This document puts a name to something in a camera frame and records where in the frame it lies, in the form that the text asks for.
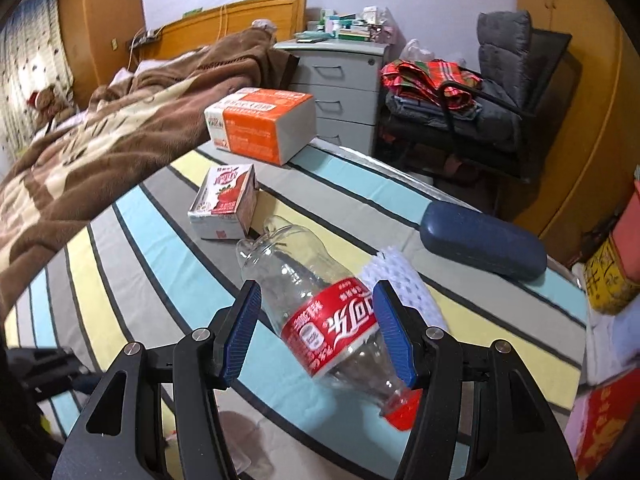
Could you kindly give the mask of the clear cola plastic bottle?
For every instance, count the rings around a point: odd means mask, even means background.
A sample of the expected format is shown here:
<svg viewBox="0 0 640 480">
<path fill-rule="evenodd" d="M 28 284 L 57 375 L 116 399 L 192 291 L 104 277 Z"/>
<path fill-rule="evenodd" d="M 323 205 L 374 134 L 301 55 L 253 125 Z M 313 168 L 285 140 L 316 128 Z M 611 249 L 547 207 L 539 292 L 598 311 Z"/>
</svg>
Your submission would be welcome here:
<svg viewBox="0 0 640 480">
<path fill-rule="evenodd" d="M 262 290 L 262 310 L 306 373 L 358 393 L 400 431 L 412 428 L 420 393 L 397 377 L 372 292 L 331 257 L 310 229 L 273 214 L 256 240 L 236 244 L 242 278 Z"/>
</svg>

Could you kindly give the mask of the red gift box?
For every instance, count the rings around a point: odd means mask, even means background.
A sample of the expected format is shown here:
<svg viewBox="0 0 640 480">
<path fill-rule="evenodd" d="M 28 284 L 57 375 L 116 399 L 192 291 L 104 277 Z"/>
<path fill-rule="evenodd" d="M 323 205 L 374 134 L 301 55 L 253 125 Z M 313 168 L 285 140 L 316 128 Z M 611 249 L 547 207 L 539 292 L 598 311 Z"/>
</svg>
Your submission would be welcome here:
<svg viewBox="0 0 640 480">
<path fill-rule="evenodd" d="M 587 479 L 602 464 L 622 435 L 638 402 L 638 367 L 590 393 L 575 458 L 579 478 Z"/>
</svg>

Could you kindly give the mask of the grey storage box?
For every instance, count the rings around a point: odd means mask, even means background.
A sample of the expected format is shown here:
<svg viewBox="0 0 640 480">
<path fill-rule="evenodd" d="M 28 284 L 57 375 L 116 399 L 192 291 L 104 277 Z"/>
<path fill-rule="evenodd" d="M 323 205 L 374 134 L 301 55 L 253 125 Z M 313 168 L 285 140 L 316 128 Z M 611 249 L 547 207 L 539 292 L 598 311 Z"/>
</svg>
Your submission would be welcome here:
<svg viewBox="0 0 640 480">
<path fill-rule="evenodd" d="M 595 387 L 639 366 L 639 296 L 616 315 L 587 300 L 586 351 L 579 383 Z"/>
</svg>

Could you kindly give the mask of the striped bed sheet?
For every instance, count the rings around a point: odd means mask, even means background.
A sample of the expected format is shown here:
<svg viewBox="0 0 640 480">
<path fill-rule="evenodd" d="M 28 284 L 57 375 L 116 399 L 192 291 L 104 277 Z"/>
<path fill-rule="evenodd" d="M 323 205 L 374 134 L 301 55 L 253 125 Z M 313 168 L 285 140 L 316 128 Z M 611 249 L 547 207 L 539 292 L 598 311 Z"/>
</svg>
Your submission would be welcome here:
<svg viewBox="0 0 640 480">
<path fill-rule="evenodd" d="M 102 211 L 32 278 L 4 324 L 12 347 L 60 347 L 107 368 L 135 341 L 174 344 L 259 278 L 265 313 L 235 385 L 217 396 L 247 479 L 389 479 L 408 436 L 363 396 L 330 386 L 374 332 L 370 290 L 390 281 L 458 341 L 507 341 L 565 422 L 585 353 L 587 298 L 565 270 L 518 283 L 436 256 L 421 242 L 437 188 L 342 148 L 254 166 L 250 240 L 203 240 L 188 211 L 203 181 L 241 159 L 210 145 Z"/>
</svg>

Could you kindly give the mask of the yellow printed box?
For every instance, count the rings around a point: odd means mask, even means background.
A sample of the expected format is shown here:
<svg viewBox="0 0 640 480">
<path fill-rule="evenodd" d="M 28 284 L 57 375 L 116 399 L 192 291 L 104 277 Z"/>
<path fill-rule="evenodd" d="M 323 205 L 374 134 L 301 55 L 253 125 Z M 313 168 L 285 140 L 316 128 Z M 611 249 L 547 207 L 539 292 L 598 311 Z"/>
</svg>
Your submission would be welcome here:
<svg viewBox="0 0 640 480">
<path fill-rule="evenodd" d="M 585 282 L 590 307 L 605 315 L 619 314 L 639 293 L 639 283 L 626 274 L 612 236 L 587 261 Z"/>
</svg>

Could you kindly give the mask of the dark blue glasses case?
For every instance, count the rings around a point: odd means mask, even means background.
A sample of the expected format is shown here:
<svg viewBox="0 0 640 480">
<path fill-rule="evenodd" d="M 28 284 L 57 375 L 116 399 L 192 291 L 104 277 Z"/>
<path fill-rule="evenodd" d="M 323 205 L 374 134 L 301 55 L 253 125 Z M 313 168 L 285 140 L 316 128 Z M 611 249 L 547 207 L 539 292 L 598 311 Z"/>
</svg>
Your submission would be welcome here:
<svg viewBox="0 0 640 480">
<path fill-rule="evenodd" d="M 535 235 L 453 203 L 426 207 L 420 239 L 435 255 L 512 280 L 535 281 L 547 269 L 544 244 Z"/>
</svg>

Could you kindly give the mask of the pink plastic bin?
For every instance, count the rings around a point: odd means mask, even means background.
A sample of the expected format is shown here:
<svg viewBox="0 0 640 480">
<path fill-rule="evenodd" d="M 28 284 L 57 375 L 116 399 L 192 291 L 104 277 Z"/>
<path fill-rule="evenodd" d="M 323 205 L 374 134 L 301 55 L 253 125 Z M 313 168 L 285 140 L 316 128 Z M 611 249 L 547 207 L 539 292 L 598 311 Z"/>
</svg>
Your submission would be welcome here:
<svg viewBox="0 0 640 480">
<path fill-rule="evenodd" d="M 634 181 L 634 194 L 617 221 L 613 230 L 613 240 L 620 264 L 627 278 L 638 282 L 640 274 L 640 186 Z"/>
</svg>

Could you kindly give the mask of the strawberry milk carton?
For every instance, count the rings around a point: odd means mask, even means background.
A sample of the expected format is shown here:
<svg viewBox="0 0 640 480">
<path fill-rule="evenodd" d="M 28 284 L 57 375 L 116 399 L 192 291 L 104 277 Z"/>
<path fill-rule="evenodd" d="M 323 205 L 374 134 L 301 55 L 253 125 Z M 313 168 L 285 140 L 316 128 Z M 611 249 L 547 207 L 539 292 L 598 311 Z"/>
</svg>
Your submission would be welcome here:
<svg viewBox="0 0 640 480">
<path fill-rule="evenodd" d="M 257 205 L 252 164 L 209 168 L 188 210 L 202 240 L 240 240 L 247 236 Z"/>
</svg>

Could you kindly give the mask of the wooden wardrobe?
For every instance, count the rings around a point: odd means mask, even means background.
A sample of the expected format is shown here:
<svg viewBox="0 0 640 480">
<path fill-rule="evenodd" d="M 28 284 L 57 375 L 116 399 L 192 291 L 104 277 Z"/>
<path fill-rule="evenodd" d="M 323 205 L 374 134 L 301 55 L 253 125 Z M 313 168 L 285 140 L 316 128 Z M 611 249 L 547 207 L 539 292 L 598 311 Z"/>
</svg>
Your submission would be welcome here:
<svg viewBox="0 0 640 480">
<path fill-rule="evenodd" d="M 535 26 L 566 32 L 582 66 L 544 162 L 539 192 L 515 219 L 571 266 L 599 244 L 634 192 L 639 162 L 639 55 L 606 0 L 518 0 Z"/>
</svg>

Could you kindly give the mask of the brown blanket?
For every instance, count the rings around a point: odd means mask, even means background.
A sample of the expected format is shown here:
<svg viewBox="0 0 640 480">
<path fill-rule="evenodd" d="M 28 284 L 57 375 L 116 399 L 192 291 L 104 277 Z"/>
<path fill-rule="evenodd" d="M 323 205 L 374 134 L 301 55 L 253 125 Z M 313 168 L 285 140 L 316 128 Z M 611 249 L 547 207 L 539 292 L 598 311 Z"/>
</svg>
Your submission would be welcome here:
<svg viewBox="0 0 640 480">
<path fill-rule="evenodd" d="M 81 124 L 36 141 L 1 183 L 1 312 L 107 206 L 206 142 L 206 107 L 245 87 L 283 89 L 296 65 L 250 27 L 97 88 Z"/>
</svg>

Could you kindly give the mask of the orange white tissue box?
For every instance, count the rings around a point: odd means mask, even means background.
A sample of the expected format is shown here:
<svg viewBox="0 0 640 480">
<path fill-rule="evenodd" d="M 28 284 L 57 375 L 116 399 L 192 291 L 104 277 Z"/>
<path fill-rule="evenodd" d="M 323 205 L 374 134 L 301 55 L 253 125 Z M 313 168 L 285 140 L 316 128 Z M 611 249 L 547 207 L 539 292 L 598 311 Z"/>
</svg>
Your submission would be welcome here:
<svg viewBox="0 0 640 480">
<path fill-rule="evenodd" d="M 317 136 L 314 97 L 307 93 L 242 88 L 204 110 L 215 148 L 285 165 Z"/>
</svg>

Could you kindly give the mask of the red plaid bag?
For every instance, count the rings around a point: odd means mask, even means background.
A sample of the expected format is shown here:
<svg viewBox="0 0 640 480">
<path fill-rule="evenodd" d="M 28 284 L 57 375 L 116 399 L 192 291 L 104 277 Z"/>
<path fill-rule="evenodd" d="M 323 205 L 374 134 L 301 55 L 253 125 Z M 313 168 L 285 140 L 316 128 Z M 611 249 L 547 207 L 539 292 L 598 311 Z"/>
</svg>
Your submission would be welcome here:
<svg viewBox="0 0 640 480">
<path fill-rule="evenodd" d="M 437 90 L 447 81 L 480 90 L 483 79 L 470 70 L 444 60 L 387 63 L 381 70 L 383 86 L 394 96 L 439 104 Z"/>
</svg>

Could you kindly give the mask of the black office chair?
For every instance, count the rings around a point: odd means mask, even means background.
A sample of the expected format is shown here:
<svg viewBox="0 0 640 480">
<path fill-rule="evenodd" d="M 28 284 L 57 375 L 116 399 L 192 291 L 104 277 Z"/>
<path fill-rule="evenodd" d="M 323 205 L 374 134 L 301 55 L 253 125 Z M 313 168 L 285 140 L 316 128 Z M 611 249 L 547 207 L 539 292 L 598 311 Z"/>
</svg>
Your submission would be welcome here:
<svg viewBox="0 0 640 480">
<path fill-rule="evenodd" d="M 476 22 L 480 90 L 453 81 L 439 104 L 394 96 L 385 88 L 383 130 L 406 148 L 441 150 L 495 174 L 539 176 L 566 112 L 580 65 L 569 32 L 534 27 L 526 10 L 482 13 Z"/>
</svg>

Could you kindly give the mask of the grey drawer cabinet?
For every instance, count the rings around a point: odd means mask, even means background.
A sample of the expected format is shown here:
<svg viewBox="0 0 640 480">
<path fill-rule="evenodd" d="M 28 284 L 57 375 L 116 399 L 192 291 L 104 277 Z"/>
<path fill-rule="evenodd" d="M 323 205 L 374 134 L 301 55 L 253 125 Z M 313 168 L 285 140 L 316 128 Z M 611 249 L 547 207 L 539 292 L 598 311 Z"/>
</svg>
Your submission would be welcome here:
<svg viewBox="0 0 640 480">
<path fill-rule="evenodd" d="M 276 44 L 298 58 L 291 89 L 314 97 L 317 136 L 362 154 L 374 152 L 386 44 L 330 39 Z"/>
</svg>

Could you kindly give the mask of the wooden headboard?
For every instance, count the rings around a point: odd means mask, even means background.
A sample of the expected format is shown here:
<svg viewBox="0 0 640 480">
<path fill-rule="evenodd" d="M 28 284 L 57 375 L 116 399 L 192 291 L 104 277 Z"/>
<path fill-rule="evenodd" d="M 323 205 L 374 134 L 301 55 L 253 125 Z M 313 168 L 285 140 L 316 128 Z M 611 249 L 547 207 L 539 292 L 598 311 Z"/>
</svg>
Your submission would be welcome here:
<svg viewBox="0 0 640 480">
<path fill-rule="evenodd" d="M 169 60 L 242 32 L 256 20 L 276 26 L 276 39 L 293 39 L 306 25 L 307 0 L 242 0 L 223 4 L 160 26 L 151 41 L 134 48 L 138 61 Z"/>
</svg>

